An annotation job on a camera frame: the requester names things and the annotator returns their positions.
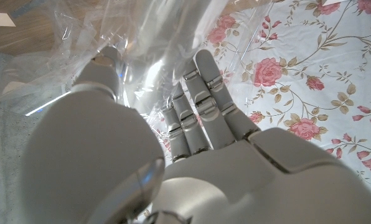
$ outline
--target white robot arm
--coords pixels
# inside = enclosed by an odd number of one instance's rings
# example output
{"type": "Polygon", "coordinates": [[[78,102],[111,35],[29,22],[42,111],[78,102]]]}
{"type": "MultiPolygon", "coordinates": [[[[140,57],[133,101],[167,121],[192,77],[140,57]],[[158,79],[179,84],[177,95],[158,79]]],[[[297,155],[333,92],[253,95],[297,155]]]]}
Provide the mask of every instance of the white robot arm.
{"type": "Polygon", "coordinates": [[[115,102],[119,65],[104,49],[34,131],[23,223],[127,223],[151,202],[144,223],[371,223],[371,193],[355,174],[287,131],[260,131],[208,51],[184,78],[213,149],[177,85],[162,111],[174,161],[165,169],[147,123],[115,102]]]}

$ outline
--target wooden floor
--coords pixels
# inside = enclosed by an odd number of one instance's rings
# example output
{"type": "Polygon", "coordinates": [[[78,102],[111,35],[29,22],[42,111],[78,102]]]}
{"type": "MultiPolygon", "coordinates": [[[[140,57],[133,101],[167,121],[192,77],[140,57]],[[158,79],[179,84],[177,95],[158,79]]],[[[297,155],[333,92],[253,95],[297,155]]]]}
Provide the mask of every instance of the wooden floor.
{"type": "MultiPolygon", "coordinates": [[[[51,20],[43,11],[46,1],[54,0],[0,0],[0,12],[8,13],[16,27],[0,27],[0,52],[19,55],[30,52],[50,50],[54,44],[51,20]]],[[[235,7],[230,1],[223,14],[252,7],[247,0],[237,1],[235,7]]],[[[92,6],[100,0],[82,0],[92,6]]]]}

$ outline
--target floral fabric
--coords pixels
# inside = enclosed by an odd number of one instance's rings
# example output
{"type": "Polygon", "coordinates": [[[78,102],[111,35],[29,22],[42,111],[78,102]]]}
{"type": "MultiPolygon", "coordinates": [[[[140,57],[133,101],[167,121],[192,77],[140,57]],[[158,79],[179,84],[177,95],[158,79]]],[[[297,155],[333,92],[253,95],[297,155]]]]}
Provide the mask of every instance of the floral fabric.
{"type": "MultiPolygon", "coordinates": [[[[221,17],[204,43],[235,103],[261,129],[320,146],[371,189],[371,0],[276,2],[232,68],[250,14],[221,17]]],[[[163,119],[158,126],[170,161],[163,119]]]]}

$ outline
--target robotic finger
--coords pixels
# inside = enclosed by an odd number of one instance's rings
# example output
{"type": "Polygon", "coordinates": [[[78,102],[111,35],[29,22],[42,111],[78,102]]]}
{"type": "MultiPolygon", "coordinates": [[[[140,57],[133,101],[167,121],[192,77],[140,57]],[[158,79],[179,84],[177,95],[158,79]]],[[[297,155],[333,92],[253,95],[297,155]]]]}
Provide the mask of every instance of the robotic finger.
{"type": "Polygon", "coordinates": [[[191,156],[186,136],[173,106],[169,105],[167,108],[164,108],[162,114],[165,117],[167,132],[169,133],[169,140],[171,142],[172,161],[175,162],[191,156]]]}
{"type": "Polygon", "coordinates": [[[200,50],[195,56],[195,63],[235,139],[239,141],[259,131],[259,127],[250,121],[233,102],[212,54],[208,50],[200,50]]]}
{"type": "Polygon", "coordinates": [[[193,61],[190,62],[184,79],[213,149],[221,149],[234,143],[234,135],[193,61]]]}
{"type": "Polygon", "coordinates": [[[185,138],[187,139],[190,152],[194,155],[209,150],[210,146],[208,140],[198,123],[196,115],[192,111],[180,83],[174,90],[172,100],[174,106],[173,116],[178,117],[180,120],[181,128],[184,132],[185,138]]]}

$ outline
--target plastic wrap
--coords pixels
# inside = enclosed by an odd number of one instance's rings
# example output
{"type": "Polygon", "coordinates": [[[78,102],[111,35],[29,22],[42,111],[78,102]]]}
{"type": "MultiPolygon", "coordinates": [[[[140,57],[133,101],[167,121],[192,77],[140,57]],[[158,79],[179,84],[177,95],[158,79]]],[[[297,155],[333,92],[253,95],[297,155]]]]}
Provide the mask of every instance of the plastic wrap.
{"type": "MultiPolygon", "coordinates": [[[[270,7],[271,0],[47,1],[39,10],[52,21],[54,47],[50,52],[24,54],[9,62],[1,74],[0,102],[21,114],[41,111],[70,91],[77,75],[100,49],[114,45],[124,63],[118,74],[119,103],[136,108],[168,147],[166,129],[159,128],[163,119],[160,109],[181,80],[184,64],[218,27],[220,13],[239,11],[242,32],[227,66],[229,72],[238,73],[247,63],[250,48],[258,44],[256,34],[270,7]]],[[[242,76],[233,77],[228,78],[231,93],[239,91],[232,84],[240,83],[242,76]]],[[[239,98],[234,100],[242,105],[239,98]]]]}

